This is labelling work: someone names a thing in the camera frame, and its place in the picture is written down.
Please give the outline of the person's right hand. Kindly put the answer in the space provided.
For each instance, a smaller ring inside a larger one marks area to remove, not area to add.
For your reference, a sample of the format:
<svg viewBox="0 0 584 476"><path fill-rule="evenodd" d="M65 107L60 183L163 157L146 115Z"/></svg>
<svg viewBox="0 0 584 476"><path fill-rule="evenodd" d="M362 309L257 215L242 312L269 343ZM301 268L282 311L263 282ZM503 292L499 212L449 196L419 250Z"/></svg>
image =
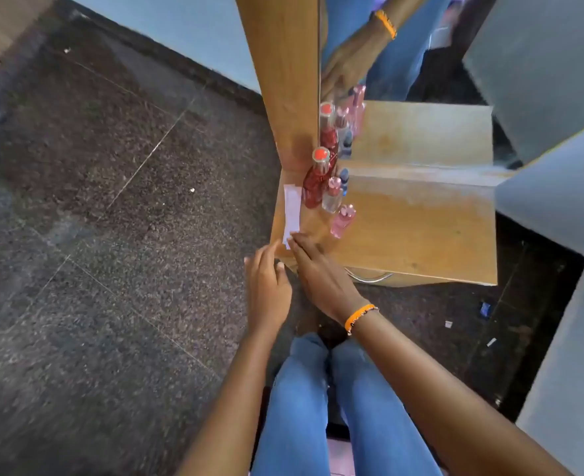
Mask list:
<svg viewBox="0 0 584 476"><path fill-rule="evenodd" d="M363 298L352 279L319 244L305 233L293 233L306 252L306 273L300 278L308 299L342 326L353 316L373 307Z"/></svg>

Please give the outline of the person's left hand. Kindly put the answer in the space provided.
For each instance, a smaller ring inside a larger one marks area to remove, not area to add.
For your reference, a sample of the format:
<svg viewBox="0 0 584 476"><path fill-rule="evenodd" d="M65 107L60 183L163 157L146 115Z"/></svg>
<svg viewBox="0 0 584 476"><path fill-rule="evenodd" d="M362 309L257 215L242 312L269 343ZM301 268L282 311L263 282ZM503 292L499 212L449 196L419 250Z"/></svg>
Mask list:
<svg viewBox="0 0 584 476"><path fill-rule="evenodd" d="M248 332L273 341L288 318L292 287L277 287L275 252L281 246L276 240L244 258L248 292Z"/></svg>

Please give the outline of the person's left forearm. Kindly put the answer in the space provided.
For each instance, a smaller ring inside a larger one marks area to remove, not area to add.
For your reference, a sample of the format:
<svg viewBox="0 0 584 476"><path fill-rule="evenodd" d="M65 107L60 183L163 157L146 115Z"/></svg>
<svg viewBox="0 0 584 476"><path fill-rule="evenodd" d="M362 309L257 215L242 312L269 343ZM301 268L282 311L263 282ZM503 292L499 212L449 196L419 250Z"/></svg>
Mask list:
<svg viewBox="0 0 584 476"><path fill-rule="evenodd" d="M276 336L271 328L244 335L176 476L248 476Z"/></svg>

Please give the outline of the person's right forearm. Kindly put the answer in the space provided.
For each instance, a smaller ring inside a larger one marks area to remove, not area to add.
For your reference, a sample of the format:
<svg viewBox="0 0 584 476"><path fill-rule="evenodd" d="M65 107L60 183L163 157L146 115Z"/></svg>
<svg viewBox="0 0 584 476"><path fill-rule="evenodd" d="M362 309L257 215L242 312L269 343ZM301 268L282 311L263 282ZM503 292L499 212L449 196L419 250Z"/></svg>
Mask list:
<svg viewBox="0 0 584 476"><path fill-rule="evenodd" d="M574 476L373 305L344 328L454 476Z"/></svg>

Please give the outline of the white paper strip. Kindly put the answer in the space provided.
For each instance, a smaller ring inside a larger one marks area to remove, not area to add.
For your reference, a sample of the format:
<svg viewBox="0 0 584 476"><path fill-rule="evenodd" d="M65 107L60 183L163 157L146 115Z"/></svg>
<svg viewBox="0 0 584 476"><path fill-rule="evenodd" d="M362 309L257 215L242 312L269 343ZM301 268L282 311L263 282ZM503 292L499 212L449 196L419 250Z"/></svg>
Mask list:
<svg viewBox="0 0 584 476"><path fill-rule="evenodd" d="M282 241L287 250L290 250L289 239L293 233L301 231L301 207L303 205L303 189L293 184L285 184L284 188L284 212L285 227Z"/></svg>

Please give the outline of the pink perfume bottle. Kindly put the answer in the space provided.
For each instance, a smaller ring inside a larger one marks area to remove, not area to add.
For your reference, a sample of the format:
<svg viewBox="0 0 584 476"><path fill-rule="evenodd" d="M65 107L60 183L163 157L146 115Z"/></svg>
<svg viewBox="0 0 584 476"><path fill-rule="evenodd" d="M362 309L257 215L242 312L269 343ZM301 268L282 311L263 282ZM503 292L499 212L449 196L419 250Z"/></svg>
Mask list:
<svg viewBox="0 0 584 476"><path fill-rule="evenodd" d="M341 239L345 230L352 224L357 214L352 204L342 204L336 210L331 221L330 234L336 239Z"/></svg>

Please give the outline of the clear bottle with pink cap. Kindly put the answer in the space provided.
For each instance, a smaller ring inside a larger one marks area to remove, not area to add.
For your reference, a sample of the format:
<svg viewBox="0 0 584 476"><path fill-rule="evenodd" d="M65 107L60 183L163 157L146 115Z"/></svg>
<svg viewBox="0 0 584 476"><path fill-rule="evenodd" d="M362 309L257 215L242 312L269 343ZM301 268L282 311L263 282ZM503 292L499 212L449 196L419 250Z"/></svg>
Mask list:
<svg viewBox="0 0 584 476"><path fill-rule="evenodd" d="M339 176L332 176L327 181L322 194L322 208L330 214L335 214L341 205L343 197L343 182Z"/></svg>

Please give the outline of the red perfume bottle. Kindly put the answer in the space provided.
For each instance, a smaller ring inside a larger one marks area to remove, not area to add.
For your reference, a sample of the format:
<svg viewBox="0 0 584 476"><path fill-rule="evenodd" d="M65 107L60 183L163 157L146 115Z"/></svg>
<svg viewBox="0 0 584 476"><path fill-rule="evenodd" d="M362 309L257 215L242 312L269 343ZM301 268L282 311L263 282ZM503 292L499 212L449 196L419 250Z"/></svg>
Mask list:
<svg viewBox="0 0 584 476"><path fill-rule="evenodd" d="M312 167L303 181L302 201L308 209L316 209L322 203L324 187L334 173L337 155L319 146L312 152Z"/></svg>

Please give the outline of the wooden dressing table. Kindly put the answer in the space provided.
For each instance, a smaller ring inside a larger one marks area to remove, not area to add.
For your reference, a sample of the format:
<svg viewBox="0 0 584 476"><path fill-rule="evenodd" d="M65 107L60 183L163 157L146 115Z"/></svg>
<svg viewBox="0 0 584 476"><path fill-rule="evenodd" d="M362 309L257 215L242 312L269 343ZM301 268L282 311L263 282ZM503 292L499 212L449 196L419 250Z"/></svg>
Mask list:
<svg viewBox="0 0 584 476"><path fill-rule="evenodd" d="M333 214L301 207L301 231L339 264L393 272L377 285L497 285L495 189L516 171L347 163L343 202L357 214L341 239Z"/></svg>

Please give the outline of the blue jeans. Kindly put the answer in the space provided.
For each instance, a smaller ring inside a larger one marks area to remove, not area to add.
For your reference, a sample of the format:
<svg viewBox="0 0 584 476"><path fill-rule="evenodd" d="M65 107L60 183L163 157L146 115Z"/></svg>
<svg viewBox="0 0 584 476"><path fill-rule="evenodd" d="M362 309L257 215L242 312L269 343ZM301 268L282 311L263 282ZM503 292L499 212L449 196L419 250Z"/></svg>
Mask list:
<svg viewBox="0 0 584 476"><path fill-rule="evenodd" d="M317 333L291 343L273 383L251 476L329 475L328 362L356 476L442 476L365 350L353 339L329 350Z"/></svg>

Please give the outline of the mirror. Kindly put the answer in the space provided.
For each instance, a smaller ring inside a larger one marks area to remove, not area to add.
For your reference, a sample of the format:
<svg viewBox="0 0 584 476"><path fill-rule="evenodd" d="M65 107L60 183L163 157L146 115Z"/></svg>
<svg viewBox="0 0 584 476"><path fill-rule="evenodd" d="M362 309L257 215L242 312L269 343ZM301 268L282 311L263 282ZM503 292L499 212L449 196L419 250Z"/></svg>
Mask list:
<svg viewBox="0 0 584 476"><path fill-rule="evenodd" d="M325 98L353 156L493 162L493 125L524 166L584 133L584 0L321 0Z"/></svg>

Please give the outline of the wooden mirror side panel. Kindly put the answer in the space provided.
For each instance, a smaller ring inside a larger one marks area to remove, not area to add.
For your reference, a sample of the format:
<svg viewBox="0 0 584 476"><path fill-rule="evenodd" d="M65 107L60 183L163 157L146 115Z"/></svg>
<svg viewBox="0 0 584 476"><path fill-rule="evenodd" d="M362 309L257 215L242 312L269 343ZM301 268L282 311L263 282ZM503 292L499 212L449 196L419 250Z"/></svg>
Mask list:
<svg viewBox="0 0 584 476"><path fill-rule="evenodd" d="M235 0L283 170L319 138L319 0Z"/></svg>

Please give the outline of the pink footwear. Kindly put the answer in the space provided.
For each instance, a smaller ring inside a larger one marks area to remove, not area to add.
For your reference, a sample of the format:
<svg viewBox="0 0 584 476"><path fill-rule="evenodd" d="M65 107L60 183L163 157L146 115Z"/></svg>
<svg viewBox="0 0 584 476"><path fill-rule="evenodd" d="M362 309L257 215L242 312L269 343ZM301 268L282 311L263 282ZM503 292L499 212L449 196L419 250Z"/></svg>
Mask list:
<svg viewBox="0 0 584 476"><path fill-rule="evenodd" d="M327 443L331 476L355 476L351 443L332 438L328 438Z"/></svg>

